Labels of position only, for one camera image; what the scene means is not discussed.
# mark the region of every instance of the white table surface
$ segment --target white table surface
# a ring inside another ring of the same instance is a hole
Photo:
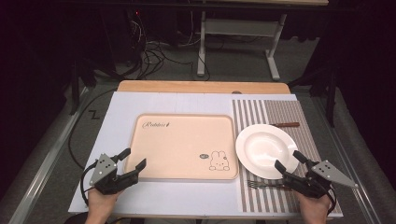
[[[134,122],[143,113],[221,114],[233,117],[232,99],[296,101],[293,94],[218,94],[120,92],[112,97],[105,120],[93,146],[88,165],[106,153],[109,157],[131,145]],[[123,161],[118,163],[122,174]],[[92,171],[85,178],[84,189]],[[240,210],[239,178],[225,182],[162,181],[131,186],[119,197],[113,214],[119,217],[190,218],[288,218],[300,214],[247,213]],[[70,213],[86,212],[79,186],[70,204]]]

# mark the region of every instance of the rabbit illustration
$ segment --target rabbit illustration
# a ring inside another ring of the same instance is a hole
[[[213,151],[209,170],[229,171],[230,166],[224,151]]]

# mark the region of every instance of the robotic hand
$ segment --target robotic hand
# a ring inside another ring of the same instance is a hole
[[[126,148],[119,155],[109,158],[105,153],[102,154],[96,162],[90,165],[82,174],[80,181],[81,195],[88,205],[88,199],[85,196],[83,181],[85,175],[91,169],[95,168],[90,180],[90,185],[98,189],[102,194],[115,194],[121,190],[137,184],[139,173],[146,167],[146,159],[143,159],[136,165],[135,170],[124,175],[117,175],[117,162],[125,159],[131,154],[131,149]]]
[[[325,194],[328,195],[332,201],[332,207],[329,209],[328,214],[330,214],[336,205],[336,196],[332,189],[332,182],[351,188],[358,187],[357,184],[328,161],[311,161],[297,150],[293,152],[293,156],[300,163],[306,165],[308,172],[305,177],[299,177],[288,173],[285,166],[280,161],[276,161],[275,168],[283,175],[284,185],[310,198],[320,198]],[[329,190],[332,190],[334,197],[330,194]]]

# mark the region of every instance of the silver fork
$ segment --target silver fork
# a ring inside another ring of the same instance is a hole
[[[254,189],[277,188],[283,190],[291,190],[291,188],[286,187],[284,184],[266,184],[261,181],[253,181],[253,180],[248,180],[247,186]]]

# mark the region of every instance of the human hand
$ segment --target human hand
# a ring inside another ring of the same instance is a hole
[[[89,211],[85,223],[104,224],[113,211],[120,194],[122,194],[122,191],[116,194],[104,195],[97,189],[90,189],[88,191]]]
[[[300,202],[301,215],[306,224],[325,224],[327,212],[329,211],[330,199],[327,195],[323,195],[321,198],[308,198],[302,193],[294,190],[294,194],[297,196]]]

